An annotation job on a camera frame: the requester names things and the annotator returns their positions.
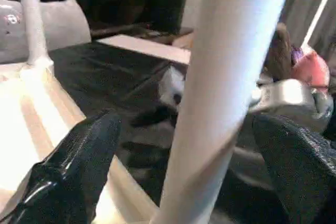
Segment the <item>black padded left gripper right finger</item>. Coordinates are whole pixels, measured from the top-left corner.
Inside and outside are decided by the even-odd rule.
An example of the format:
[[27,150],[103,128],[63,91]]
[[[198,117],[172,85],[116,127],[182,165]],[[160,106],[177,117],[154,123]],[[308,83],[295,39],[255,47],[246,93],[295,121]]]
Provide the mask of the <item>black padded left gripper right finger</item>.
[[335,223],[335,148],[283,116],[257,115],[253,134],[291,223]]

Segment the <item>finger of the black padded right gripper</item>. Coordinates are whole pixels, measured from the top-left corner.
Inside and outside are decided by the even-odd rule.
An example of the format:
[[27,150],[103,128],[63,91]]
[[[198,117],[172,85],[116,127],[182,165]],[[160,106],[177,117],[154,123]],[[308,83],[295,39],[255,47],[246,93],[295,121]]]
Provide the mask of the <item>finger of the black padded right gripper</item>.
[[180,106],[159,105],[153,109],[143,111],[131,121],[132,127],[146,127],[168,121],[172,127],[176,127],[178,111]]

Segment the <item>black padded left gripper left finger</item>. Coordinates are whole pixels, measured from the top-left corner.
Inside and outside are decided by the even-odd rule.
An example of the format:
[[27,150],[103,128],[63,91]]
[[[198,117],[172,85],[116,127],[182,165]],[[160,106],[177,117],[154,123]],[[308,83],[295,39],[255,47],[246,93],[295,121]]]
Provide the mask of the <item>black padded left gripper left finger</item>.
[[77,123],[31,167],[1,211],[1,223],[92,223],[120,131],[112,110]]

